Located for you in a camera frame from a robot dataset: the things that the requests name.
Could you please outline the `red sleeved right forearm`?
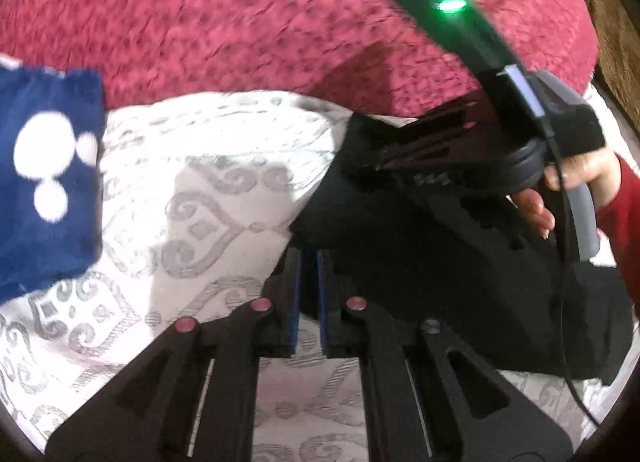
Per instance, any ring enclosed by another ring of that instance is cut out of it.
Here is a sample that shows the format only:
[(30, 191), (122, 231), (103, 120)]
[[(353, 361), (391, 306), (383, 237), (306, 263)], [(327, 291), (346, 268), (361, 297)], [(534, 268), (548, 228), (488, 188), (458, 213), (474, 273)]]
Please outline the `red sleeved right forearm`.
[(597, 211), (597, 222), (608, 241), (618, 270), (626, 283), (634, 311), (640, 299), (640, 186), (639, 178), (620, 159), (620, 189), (615, 198)]

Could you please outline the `person right hand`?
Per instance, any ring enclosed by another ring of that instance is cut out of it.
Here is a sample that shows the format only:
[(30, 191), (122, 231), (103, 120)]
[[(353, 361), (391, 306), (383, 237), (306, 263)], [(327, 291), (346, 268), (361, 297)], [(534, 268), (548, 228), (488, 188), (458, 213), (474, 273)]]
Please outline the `person right hand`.
[[(544, 185), (551, 190), (559, 191), (560, 181), (563, 181), (567, 189), (586, 184), (597, 210), (611, 203), (620, 191), (622, 169), (620, 159), (612, 149), (601, 148), (564, 159), (560, 170), (562, 175), (558, 174), (555, 167), (547, 167), (544, 173)], [(534, 232), (541, 238), (547, 239), (550, 231), (554, 230), (555, 217), (544, 205), (541, 194), (535, 189), (526, 189), (512, 196), (511, 199), (526, 222), (533, 227)]]

